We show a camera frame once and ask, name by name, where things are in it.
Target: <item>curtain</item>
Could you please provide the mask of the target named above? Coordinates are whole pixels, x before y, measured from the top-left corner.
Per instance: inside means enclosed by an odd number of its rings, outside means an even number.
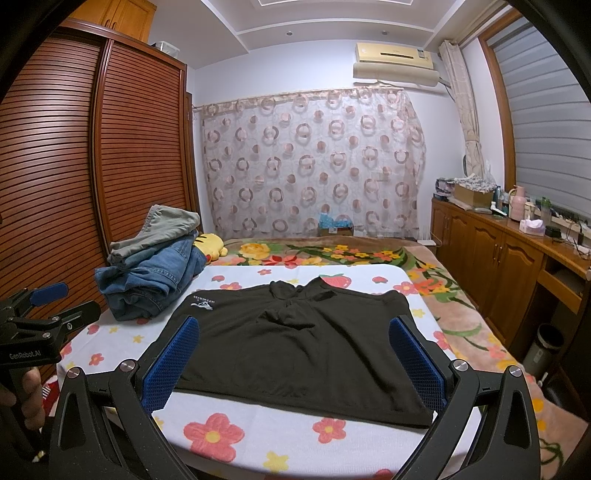
[[[466,170],[467,174],[475,174],[479,177],[496,183],[491,175],[491,168],[485,164],[480,146],[480,132],[478,128],[478,115],[472,84],[466,68],[466,62],[460,47],[444,41],[439,47],[439,53],[443,59],[447,74],[452,84],[453,97],[457,111],[460,114],[460,122],[466,141]]]
[[[367,236],[417,237],[423,129],[395,87],[286,93],[203,107],[216,233],[317,236],[322,214]]]

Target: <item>trash can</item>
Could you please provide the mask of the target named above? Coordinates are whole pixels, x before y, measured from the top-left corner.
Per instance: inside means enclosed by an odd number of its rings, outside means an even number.
[[[542,323],[523,360],[525,371],[540,380],[563,345],[564,337],[560,330],[549,323]]]

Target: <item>floral bedsheet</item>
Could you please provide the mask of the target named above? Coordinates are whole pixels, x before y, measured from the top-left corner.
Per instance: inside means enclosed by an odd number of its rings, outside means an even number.
[[[444,335],[437,338],[443,349],[451,349],[475,369],[504,371],[507,365],[517,363],[433,253],[415,242],[328,236],[235,239],[225,245],[228,256],[214,265],[260,265],[262,270],[272,265],[295,268],[299,265],[389,264],[401,267],[412,283],[403,282],[392,288],[405,295],[419,293],[423,297],[443,331]],[[532,376],[526,375],[526,379],[540,435],[542,478],[550,479],[578,444],[587,423],[547,401]]]

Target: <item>yellow plush toy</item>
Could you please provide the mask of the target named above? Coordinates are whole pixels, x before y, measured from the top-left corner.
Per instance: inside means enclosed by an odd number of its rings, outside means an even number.
[[[228,254],[228,249],[223,246],[223,240],[214,233],[199,235],[193,245],[207,257],[207,263],[215,262],[218,258]]]

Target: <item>wardrobe door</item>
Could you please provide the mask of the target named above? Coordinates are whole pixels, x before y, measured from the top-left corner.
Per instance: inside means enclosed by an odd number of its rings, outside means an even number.
[[[117,42],[110,46],[98,168],[106,236],[118,241],[138,233],[152,205],[188,209],[190,199],[184,70]]]
[[[32,314],[105,302],[89,175],[89,117],[98,41],[53,35],[0,105],[0,297],[65,281],[70,294]]]

